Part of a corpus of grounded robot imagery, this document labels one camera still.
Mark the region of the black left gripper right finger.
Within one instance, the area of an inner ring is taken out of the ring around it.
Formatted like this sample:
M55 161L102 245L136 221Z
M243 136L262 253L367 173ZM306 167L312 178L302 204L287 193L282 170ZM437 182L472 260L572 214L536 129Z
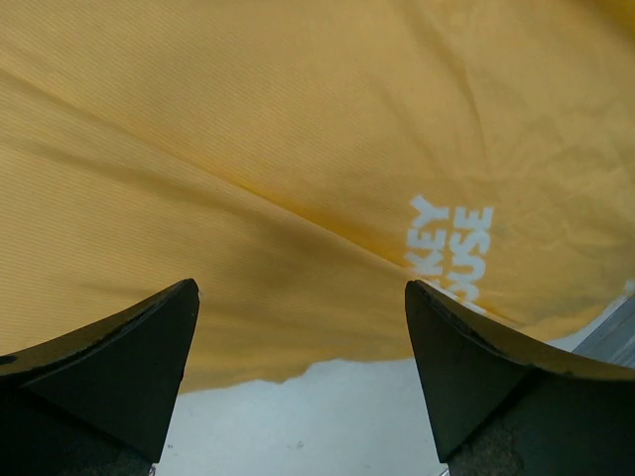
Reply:
M405 311L452 475L630 475L634 372L552 347L420 282Z

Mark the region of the yellow Mickey Mouse pillowcase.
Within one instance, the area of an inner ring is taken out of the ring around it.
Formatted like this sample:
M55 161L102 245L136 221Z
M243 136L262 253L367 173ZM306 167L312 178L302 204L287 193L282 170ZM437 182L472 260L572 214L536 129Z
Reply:
M183 387L536 339L634 291L630 1L5 1L1 350L192 278Z

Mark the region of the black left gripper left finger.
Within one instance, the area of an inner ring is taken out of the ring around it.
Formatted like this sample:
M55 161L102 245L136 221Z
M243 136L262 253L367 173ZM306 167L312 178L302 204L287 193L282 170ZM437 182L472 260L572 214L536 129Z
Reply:
M1 358L4 475L149 475L199 311L194 280Z

